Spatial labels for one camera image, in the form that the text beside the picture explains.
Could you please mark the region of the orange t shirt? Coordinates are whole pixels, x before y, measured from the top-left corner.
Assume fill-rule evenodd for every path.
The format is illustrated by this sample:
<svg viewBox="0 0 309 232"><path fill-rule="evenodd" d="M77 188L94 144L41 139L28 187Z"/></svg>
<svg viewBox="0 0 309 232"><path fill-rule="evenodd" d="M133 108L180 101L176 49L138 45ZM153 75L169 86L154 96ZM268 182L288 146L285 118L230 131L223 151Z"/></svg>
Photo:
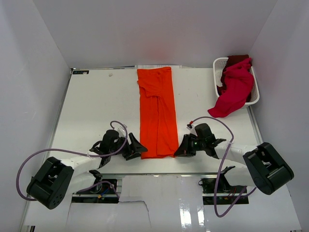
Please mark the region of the orange t shirt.
<svg viewBox="0 0 309 232"><path fill-rule="evenodd" d="M142 159L173 157L179 147L172 68L137 70Z"/></svg>

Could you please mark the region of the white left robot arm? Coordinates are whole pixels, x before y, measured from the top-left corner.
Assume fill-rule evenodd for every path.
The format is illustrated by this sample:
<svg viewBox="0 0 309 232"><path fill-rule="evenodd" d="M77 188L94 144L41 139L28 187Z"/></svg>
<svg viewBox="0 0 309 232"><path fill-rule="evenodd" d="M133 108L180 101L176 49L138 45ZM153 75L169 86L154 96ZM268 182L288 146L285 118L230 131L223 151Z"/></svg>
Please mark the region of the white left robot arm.
<svg viewBox="0 0 309 232"><path fill-rule="evenodd" d="M133 133L107 130L102 140L95 142L87 154L75 152L75 156L68 159L46 159L31 178L26 192L48 209L54 209L66 194L116 190L115 184L103 179L99 168L105 166L113 155L120 154L125 160L131 160L147 150Z"/></svg>

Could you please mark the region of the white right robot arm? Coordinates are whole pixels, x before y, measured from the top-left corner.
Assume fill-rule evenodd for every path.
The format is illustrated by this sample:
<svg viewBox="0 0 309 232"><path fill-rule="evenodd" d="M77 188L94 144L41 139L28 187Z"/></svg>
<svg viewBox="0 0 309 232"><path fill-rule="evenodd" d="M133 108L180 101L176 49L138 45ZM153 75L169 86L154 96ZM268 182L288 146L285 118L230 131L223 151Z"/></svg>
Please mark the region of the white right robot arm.
<svg viewBox="0 0 309 232"><path fill-rule="evenodd" d="M230 160L242 164L222 168L218 188L225 193L235 186L256 187L266 195L287 184L294 172L272 144L263 142L258 146L240 145L217 139L206 123L192 127L176 150L176 157L193 157L204 151L217 160Z"/></svg>

